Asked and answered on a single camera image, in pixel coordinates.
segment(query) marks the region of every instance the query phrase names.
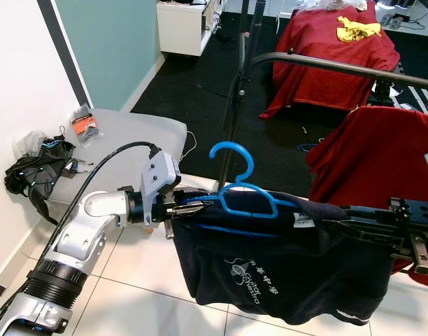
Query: robotic arm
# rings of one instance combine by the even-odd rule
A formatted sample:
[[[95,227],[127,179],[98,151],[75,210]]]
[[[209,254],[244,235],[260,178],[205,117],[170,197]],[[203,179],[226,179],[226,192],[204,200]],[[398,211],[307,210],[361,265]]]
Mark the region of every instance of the robotic arm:
[[[0,310],[0,336],[63,333],[110,231],[127,223],[157,228],[162,221],[167,231],[170,219],[191,216],[209,205],[200,201],[180,205],[182,192],[173,191],[181,180],[178,163],[168,153],[151,149],[150,161],[141,172],[140,192],[132,187],[96,191],[78,201],[88,178],[75,198],[76,215],[61,230],[57,227],[58,234],[28,273],[25,285]],[[390,210],[363,206],[344,210],[347,220],[323,220],[323,224],[354,239],[386,246],[394,256],[413,260],[417,273],[428,274],[428,203],[392,199]]]

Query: clothing rack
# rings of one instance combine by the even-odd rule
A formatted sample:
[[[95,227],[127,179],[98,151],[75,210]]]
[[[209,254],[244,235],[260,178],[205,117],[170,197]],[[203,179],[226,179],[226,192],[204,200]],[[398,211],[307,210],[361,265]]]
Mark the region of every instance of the clothing rack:
[[[401,75],[389,71],[375,70],[365,66],[357,66],[353,64],[329,61],[314,57],[302,56],[294,54],[293,50],[288,53],[284,52],[269,52],[255,57],[257,43],[259,41],[259,33],[262,26],[262,18],[264,17],[264,9],[266,0],[257,0],[255,13],[252,18],[250,35],[248,40],[245,40],[247,32],[248,5],[250,0],[243,0],[241,21],[239,24],[239,55],[238,55],[238,72],[231,83],[229,97],[224,113],[223,129],[227,133],[227,141],[235,141],[238,134],[238,127],[241,123],[241,117],[245,108],[246,99],[246,84],[250,82],[250,73],[252,67],[258,64],[267,62],[289,62],[305,67],[315,67],[331,71],[337,71],[344,74],[352,74],[367,78],[373,78],[377,81],[389,83],[398,83],[409,85],[417,88],[427,88],[428,80],[413,76]],[[220,177],[217,191],[220,191],[226,181],[231,157],[233,151],[227,149],[224,152],[222,166],[220,168]]]

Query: white cabinet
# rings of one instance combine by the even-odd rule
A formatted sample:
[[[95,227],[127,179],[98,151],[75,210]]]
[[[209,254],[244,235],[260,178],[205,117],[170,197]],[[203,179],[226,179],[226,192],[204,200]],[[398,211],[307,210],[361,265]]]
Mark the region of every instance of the white cabinet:
[[[161,51],[200,56],[216,29],[226,0],[206,0],[190,6],[175,1],[157,3]]]

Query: plastic bag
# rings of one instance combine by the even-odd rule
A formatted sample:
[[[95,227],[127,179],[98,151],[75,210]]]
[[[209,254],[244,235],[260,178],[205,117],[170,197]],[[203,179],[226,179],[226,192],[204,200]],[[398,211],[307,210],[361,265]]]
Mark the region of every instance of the plastic bag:
[[[30,131],[13,145],[13,153],[16,159],[29,156],[38,156],[41,144],[48,136],[42,131]]]
[[[295,9],[299,9],[300,11],[314,11],[317,9],[339,11],[347,6],[353,6],[359,11],[366,11],[368,9],[366,0],[304,0]]]
[[[91,141],[104,136],[97,127],[96,118],[91,114],[91,109],[87,104],[83,104],[75,110],[70,121],[79,143],[84,147],[88,146]]]

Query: tile floor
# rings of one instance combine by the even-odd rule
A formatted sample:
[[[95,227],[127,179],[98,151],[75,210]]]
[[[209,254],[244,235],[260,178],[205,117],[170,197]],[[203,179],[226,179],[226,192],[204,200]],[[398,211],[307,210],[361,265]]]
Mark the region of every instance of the tile floor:
[[[183,185],[214,189],[207,178],[183,176]],[[39,257],[30,256],[0,305]],[[161,226],[152,235],[136,226],[114,232],[73,308],[66,336],[428,336],[428,288],[405,274],[390,288],[371,321],[356,327],[319,316],[287,325],[269,316],[246,314],[228,304],[197,305],[189,296],[171,241]]]
[[[264,15],[276,17],[280,12],[292,13],[295,6],[302,3],[303,3],[303,0],[267,0],[265,5]],[[256,0],[250,0],[250,5],[248,7],[248,14],[253,14],[255,12],[255,6],[256,6]],[[242,0],[227,0],[225,11],[240,13],[242,11]],[[376,7],[376,17],[377,17],[377,20],[379,21],[382,18],[382,16],[388,13],[391,13],[391,14],[398,13],[402,15],[408,15],[411,17],[411,20],[414,20],[422,17],[427,12],[428,12],[428,9],[424,5],[422,5],[419,1],[416,1],[415,4],[407,10],[403,10],[398,7],[395,7],[392,9],[379,8],[378,6]],[[289,18],[290,15],[282,14],[281,17]],[[396,30],[396,32],[428,36],[428,14],[421,19],[420,23],[425,26],[425,29],[412,30],[412,29],[409,29],[408,27],[420,28],[420,26],[417,26],[415,24],[404,23],[403,26],[406,26],[406,27],[401,27],[398,30]]]

